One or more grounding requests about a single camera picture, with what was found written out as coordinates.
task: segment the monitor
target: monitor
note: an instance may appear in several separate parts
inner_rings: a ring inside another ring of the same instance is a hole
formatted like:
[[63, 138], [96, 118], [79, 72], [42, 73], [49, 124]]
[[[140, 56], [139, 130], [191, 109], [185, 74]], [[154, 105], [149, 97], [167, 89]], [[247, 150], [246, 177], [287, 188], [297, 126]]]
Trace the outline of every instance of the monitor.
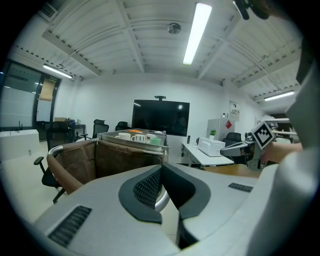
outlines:
[[187, 136], [190, 103], [136, 99], [132, 128], [166, 131], [168, 135]]

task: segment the ceiling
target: ceiling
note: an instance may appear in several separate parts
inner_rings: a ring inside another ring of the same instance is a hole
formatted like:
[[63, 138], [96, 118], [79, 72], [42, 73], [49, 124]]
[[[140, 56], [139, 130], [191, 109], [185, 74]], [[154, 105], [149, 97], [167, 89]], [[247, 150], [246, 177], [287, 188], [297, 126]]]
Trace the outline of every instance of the ceiling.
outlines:
[[[252, 12], [243, 20], [232, 0], [201, 1], [212, 12], [192, 65], [183, 59], [197, 0], [49, 2], [54, 16], [36, 14], [12, 51], [73, 76], [161, 73], [220, 86], [231, 79], [253, 100], [299, 85], [302, 37], [294, 24]], [[170, 23], [181, 32], [168, 33]]]

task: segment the metal tray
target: metal tray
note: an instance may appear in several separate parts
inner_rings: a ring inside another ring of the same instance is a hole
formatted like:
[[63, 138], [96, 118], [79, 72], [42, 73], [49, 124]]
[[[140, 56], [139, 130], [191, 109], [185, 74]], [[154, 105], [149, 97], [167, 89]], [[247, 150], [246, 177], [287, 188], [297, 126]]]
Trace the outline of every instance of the metal tray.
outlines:
[[[118, 133], [128, 133], [131, 134], [131, 136], [134, 136], [136, 134], [154, 134], [157, 138], [161, 139], [161, 145], [153, 145], [153, 144], [147, 144], [147, 143], [141, 143], [138, 141], [132, 141], [132, 140], [125, 140], [121, 138], [116, 138]], [[155, 153], [154, 155], [162, 155], [165, 151], [169, 152], [169, 143], [168, 143], [168, 137], [166, 134], [161, 133], [155, 133], [150, 130], [144, 130], [144, 129], [127, 129], [127, 130], [117, 130], [117, 131], [110, 131], [110, 132], [103, 132], [98, 133], [97, 138], [106, 142], [115, 143], [119, 145], [124, 145], [132, 148], [142, 149], [145, 150], [146, 153]]]

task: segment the white printer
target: white printer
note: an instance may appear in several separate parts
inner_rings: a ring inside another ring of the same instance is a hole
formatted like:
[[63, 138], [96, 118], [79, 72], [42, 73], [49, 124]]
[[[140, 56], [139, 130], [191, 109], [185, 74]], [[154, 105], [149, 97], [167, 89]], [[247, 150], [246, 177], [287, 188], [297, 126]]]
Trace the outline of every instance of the white printer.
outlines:
[[219, 140], [210, 140], [208, 138], [199, 138], [198, 148], [209, 157], [221, 157], [220, 150], [226, 143]]

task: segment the desk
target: desk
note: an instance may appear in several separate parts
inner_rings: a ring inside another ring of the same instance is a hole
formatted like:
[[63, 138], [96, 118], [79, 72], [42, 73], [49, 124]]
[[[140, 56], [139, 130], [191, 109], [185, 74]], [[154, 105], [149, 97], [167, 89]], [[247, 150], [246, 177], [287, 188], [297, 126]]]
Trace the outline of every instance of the desk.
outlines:
[[251, 177], [259, 178], [261, 171], [250, 170], [248, 166], [244, 164], [233, 164], [225, 166], [216, 166], [216, 167], [204, 167], [204, 170], [210, 173], [224, 174], [231, 176], [240, 176], [240, 177]]
[[226, 158], [224, 156], [208, 156], [198, 149], [196, 144], [187, 144], [186, 142], [182, 143], [184, 150], [188, 151], [189, 163], [188, 166], [191, 166], [192, 160], [191, 155], [200, 163], [201, 167], [203, 166], [219, 166], [219, 165], [231, 165], [234, 161]]

